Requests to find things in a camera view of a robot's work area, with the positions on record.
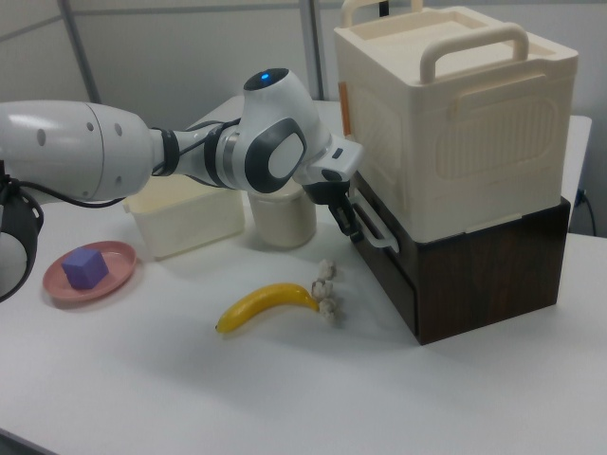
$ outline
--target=cream plastic cup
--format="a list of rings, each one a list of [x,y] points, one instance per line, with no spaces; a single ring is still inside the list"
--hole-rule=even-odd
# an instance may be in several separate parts
[[[294,248],[316,232],[316,206],[293,180],[270,194],[250,193],[248,200],[257,232],[269,245]]]

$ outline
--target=box handle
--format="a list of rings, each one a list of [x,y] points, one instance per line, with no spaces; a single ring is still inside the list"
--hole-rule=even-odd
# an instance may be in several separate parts
[[[529,38],[526,31],[516,24],[506,23],[497,27],[483,27],[464,35],[454,36],[430,43],[424,50],[419,63],[421,83],[432,83],[436,78],[436,61],[441,57],[472,49],[495,45],[503,41],[514,41],[512,61],[521,62],[529,55]]]
[[[367,242],[369,242],[375,248],[390,247],[397,253],[400,249],[398,248],[398,241],[396,240],[396,237],[388,229],[384,222],[381,221],[379,215],[377,215],[376,211],[373,210],[371,204],[367,202],[364,196],[360,194],[358,190],[355,189],[354,194],[349,197],[349,200],[350,204],[352,204],[353,206],[358,206],[359,209],[364,212],[367,218],[369,218],[369,221],[373,223],[377,231],[379,231],[379,233],[383,237],[379,239],[378,237],[373,235],[371,230],[367,227],[367,225],[365,225],[364,221],[359,216],[357,216],[357,220],[360,223],[362,234],[364,235],[364,238],[367,239]]]
[[[352,15],[355,9],[380,3],[383,0],[345,0],[341,5],[341,28],[352,26]],[[424,0],[411,0],[412,12],[420,12],[424,8]]]

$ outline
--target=brown wooden box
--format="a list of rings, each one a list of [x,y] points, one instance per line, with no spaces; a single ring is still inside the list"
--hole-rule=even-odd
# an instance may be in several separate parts
[[[359,174],[352,187],[398,240],[399,253],[366,240],[355,245],[420,344],[557,302],[570,208],[565,199],[520,220],[419,244]]]

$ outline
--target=drawer handle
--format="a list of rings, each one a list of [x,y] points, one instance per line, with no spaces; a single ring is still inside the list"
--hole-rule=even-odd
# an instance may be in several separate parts
[[[384,222],[381,221],[379,215],[377,215],[376,211],[373,210],[371,204],[367,202],[364,196],[360,194],[360,192],[355,190],[354,195],[350,196],[350,203],[353,206],[358,206],[364,212],[364,214],[373,223],[373,226],[379,231],[379,233],[383,237],[382,239],[379,239],[378,237],[373,235],[373,233],[367,227],[364,221],[361,220],[359,216],[357,216],[357,219],[360,223],[360,228],[362,229],[362,233],[364,234],[364,238],[367,239],[367,241],[375,248],[390,247],[395,251],[395,253],[397,253],[400,249],[398,248],[398,241],[396,240],[396,237],[388,229]]]

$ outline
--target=wall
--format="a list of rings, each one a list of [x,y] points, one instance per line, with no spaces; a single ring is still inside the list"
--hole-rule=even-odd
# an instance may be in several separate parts
[[[268,67],[311,87],[297,0],[71,0],[101,102],[184,128]]]
[[[438,8],[448,3],[432,2]],[[574,89],[573,113],[590,117],[593,128],[584,164],[581,185],[588,191],[598,222],[598,235],[607,237],[607,4],[604,2],[578,2],[566,4],[551,1],[518,1],[509,5],[487,5],[497,1],[476,1],[469,5],[496,19],[520,24],[526,30],[574,48],[579,52],[579,69]],[[404,8],[391,8],[391,13],[400,13]],[[358,21],[377,17],[377,8],[365,9],[355,15]],[[336,100],[338,71],[335,64],[333,29],[340,21],[340,2],[321,2],[322,51],[324,54],[324,91],[331,100]],[[572,230],[590,233],[590,218],[585,206],[574,212]]]
[[[88,100],[54,1],[0,0],[0,102]]]

